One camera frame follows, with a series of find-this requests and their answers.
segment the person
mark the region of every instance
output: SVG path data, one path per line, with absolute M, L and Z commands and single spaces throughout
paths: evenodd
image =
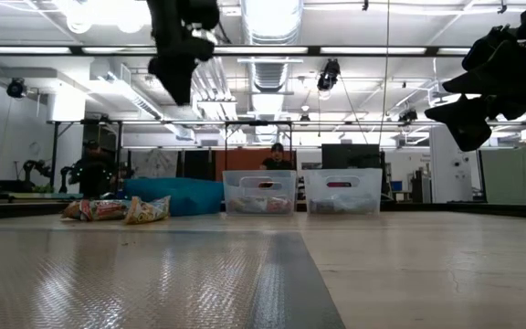
M 283 160 L 283 145 L 274 143 L 271 146 L 271 157 L 263 161 L 260 166 L 261 170 L 291 170 L 290 161 Z
M 86 143 L 85 154 L 75 166 L 82 168 L 80 192 L 85 198 L 99 197 L 110 191 L 110 185 L 114 183 L 115 162 L 100 149 L 97 141 Z

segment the black monitor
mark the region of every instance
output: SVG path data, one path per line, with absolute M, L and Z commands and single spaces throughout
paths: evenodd
M 379 144 L 322 144 L 322 169 L 381 168 Z

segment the table surface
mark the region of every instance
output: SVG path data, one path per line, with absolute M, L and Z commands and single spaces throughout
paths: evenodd
M 0 230 L 10 229 L 296 232 L 347 328 L 526 328 L 523 218 L 220 214 L 132 227 L 58 216 L 0 219 Z

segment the gray mat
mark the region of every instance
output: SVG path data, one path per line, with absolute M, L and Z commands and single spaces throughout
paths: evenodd
M 0 231 L 0 328 L 343 328 L 299 233 Z

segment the box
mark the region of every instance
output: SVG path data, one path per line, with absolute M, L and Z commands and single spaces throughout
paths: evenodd
M 381 169 L 305 170 L 311 214 L 373 214 L 381 210 Z
M 227 214 L 293 215 L 296 178 L 290 170 L 223 172 Z

